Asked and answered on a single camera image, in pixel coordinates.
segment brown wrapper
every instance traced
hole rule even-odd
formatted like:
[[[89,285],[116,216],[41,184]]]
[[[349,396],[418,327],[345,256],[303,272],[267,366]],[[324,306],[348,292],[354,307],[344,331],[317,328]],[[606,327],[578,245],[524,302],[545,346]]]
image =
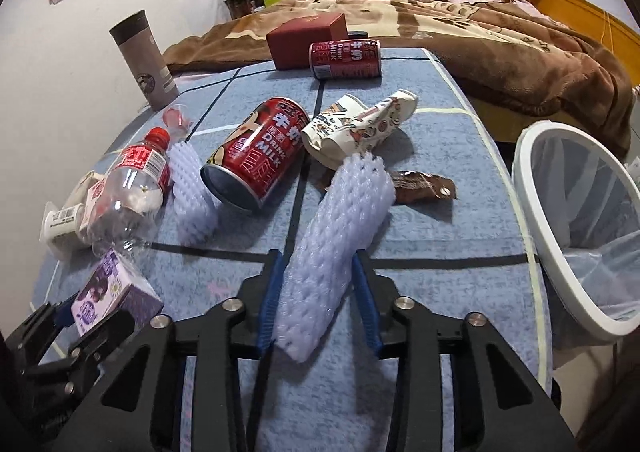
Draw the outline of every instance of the brown wrapper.
[[[396,205],[407,205],[416,201],[456,199],[456,185],[451,179],[409,170],[389,172],[396,189]]]

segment blue tablecloth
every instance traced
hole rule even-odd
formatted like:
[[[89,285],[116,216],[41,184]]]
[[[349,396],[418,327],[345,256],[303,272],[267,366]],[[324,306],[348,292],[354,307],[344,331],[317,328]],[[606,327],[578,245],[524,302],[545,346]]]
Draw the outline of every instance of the blue tablecloth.
[[[287,96],[312,115],[346,92],[374,104],[398,88],[419,95],[415,115],[376,149],[389,168],[419,170],[454,180],[458,200],[393,206],[369,252],[379,273],[399,292],[435,313],[464,317],[481,311],[514,347],[533,375],[550,384],[550,325],[546,294],[532,242],[508,173],[473,108],[440,62],[419,49],[385,49],[382,78],[318,82],[308,70],[278,72],[273,63],[180,82],[178,102],[197,120],[190,143],[204,161],[256,105]],[[120,136],[97,163],[105,171],[118,149],[162,126],[147,114],[142,127]],[[174,319],[203,314],[236,294],[242,280],[257,274],[271,248],[290,255],[313,218],[321,193],[314,186],[324,168],[301,158],[258,214],[223,209],[205,256],[185,254],[168,200],[156,248],[142,272]],[[77,291],[95,263],[89,251],[69,263],[47,258],[34,289],[33,305],[60,301]],[[68,329],[58,352],[77,337]],[[443,363],[444,450],[452,450],[450,368]],[[243,406],[248,407],[256,363],[242,362]],[[304,364],[276,350],[268,382],[258,450],[384,450],[397,363],[380,362],[368,350],[351,292],[327,336]],[[187,394],[193,363],[188,368]],[[182,447],[190,440],[190,397],[184,401]]]

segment white trash can rim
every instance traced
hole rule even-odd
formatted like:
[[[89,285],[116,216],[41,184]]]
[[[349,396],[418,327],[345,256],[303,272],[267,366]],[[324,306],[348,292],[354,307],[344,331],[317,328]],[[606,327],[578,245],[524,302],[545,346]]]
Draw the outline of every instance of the white trash can rim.
[[[581,286],[563,255],[538,197],[532,165],[535,143],[551,138],[573,141],[595,152],[622,181],[636,212],[640,212],[640,192],[625,167],[602,143],[571,125],[538,121],[518,138],[512,168],[513,184],[546,274],[564,307],[579,324],[598,340],[616,340],[638,327],[640,311],[627,320],[615,320],[603,313]]]

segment purple foam mesh sleeve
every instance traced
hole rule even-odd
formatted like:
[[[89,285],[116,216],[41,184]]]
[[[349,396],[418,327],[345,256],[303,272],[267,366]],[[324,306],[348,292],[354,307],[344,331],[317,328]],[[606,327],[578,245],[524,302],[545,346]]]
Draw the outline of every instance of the purple foam mesh sleeve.
[[[167,152],[174,180],[174,210],[182,244],[203,242],[218,225],[220,201],[200,179],[200,158],[189,143],[176,143]]]
[[[318,345],[366,249],[396,198],[384,163],[354,154],[338,168],[284,273],[273,337],[297,362]]]

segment bed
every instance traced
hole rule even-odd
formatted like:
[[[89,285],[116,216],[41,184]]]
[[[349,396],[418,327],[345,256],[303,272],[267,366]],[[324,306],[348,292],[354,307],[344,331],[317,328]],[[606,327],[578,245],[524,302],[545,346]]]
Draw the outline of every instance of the bed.
[[[633,98],[622,64],[599,42],[507,3],[288,0],[185,38],[164,57],[174,74],[248,66],[271,59],[270,30],[323,12],[345,13],[351,30],[382,47],[432,51],[490,133],[507,132],[514,142],[527,125],[553,119],[585,130],[618,157],[628,151]]]

